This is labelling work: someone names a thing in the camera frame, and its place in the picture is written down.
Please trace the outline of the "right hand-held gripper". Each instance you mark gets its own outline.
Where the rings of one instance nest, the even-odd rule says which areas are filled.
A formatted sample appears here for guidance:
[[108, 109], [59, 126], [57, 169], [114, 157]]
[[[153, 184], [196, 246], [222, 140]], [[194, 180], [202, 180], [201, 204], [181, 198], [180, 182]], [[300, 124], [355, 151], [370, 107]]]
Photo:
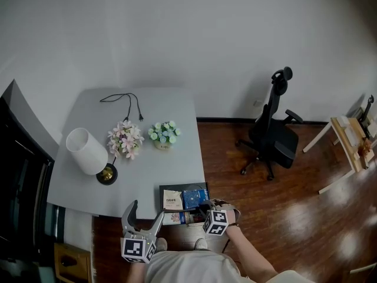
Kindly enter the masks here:
[[223, 235], [229, 225], [227, 213], [225, 210], [209, 210], [210, 208], [216, 208], [216, 200], [205, 200], [199, 206], [201, 215], [206, 217], [203, 230], [208, 235]]

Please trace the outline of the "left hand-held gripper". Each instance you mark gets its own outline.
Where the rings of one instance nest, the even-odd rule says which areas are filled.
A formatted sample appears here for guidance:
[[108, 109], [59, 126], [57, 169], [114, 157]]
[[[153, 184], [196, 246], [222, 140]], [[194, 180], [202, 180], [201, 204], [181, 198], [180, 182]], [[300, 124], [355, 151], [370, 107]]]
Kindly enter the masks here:
[[163, 224], [164, 211], [154, 219], [149, 230], [134, 232], [136, 228], [136, 211], [138, 200], [129, 204], [121, 217], [121, 224], [125, 236], [121, 238], [121, 256], [131, 263], [149, 264], [156, 251], [156, 236]]

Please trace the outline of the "person's right hand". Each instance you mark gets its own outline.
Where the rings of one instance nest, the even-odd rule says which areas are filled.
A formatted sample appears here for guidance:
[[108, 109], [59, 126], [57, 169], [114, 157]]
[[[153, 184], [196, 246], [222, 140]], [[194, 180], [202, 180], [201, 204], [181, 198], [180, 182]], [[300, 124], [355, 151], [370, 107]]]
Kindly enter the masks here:
[[230, 226], [237, 226], [240, 211], [235, 206], [223, 199], [212, 199], [211, 204], [214, 210], [226, 212], [227, 221]]

